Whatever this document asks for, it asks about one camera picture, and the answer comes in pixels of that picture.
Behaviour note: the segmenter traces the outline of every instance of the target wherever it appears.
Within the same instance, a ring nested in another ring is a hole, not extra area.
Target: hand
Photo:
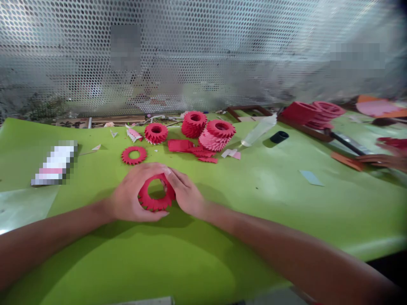
[[[174,188],[179,207],[196,218],[205,218],[210,203],[205,200],[191,179],[173,168],[167,168],[164,174]]]
[[[374,162],[372,163],[374,166],[390,167],[407,173],[407,157],[391,155],[364,155],[356,157],[356,159],[360,162]]]
[[[102,201],[105,211],[113,219],[134,222],[156,222],[167,216],[168,212],[151,212],[139,203],[138,194],[147,179],[164,173],[168,169],[160,163],[143,163],[135,165],[114,190],[113,194]]]

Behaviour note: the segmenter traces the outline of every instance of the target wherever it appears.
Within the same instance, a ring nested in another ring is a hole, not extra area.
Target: glue bottle
[[[260,138],[263,134],[268,132],[274,125],[277,124],[277,114],[266,116],[259,121],[257,126],[248,133],[248,135],[241,141],[243,146],[249,147]]]

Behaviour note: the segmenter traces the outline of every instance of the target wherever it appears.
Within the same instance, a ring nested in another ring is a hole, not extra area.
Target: metal mesh wall
[[[2,0],[0,111],[401,96],[403,18],[395,3],[371,0]]]

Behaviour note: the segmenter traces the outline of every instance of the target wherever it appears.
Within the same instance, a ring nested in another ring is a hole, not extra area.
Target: orange paper
[[[338,154],[337,152],[332,152],[331,157],[334,158],[335,160],[338,160],[339,162],[341,162],[343,164],[346,164],[347,166],[353,167],[355,170],[358,170],[359,172],[361,172],[363,170],[362,162],[359,162],[354,159],[350,159],[341,154]]]

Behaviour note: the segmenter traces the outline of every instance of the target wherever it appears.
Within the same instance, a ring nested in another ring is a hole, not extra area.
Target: black bottle cap
[[[273,143],[280,143],[283,142],[285,139],[288,139],[289,135],[288,133],[284,132],[284,131],[278,131],[276,132],[272,137],[270,137],[270,141],[272,141]]]

